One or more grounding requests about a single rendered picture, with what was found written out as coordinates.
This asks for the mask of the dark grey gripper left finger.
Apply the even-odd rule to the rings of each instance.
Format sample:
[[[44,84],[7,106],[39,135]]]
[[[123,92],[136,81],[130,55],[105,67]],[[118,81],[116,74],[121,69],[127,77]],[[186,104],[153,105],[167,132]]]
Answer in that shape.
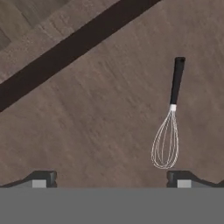
[[[33,171],[25,178],[0,185],[0,188],[56,188],[57,186],[56,171]]]

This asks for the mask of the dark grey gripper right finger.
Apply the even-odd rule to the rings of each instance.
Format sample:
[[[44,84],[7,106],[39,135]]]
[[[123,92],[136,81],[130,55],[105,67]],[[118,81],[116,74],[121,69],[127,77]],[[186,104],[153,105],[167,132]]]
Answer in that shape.
[[[166,177],[166,186],[170,188],[224,188],[224,179],[219,183],[213,183],[202,178],[198,178],[190,171],[168,171]]]

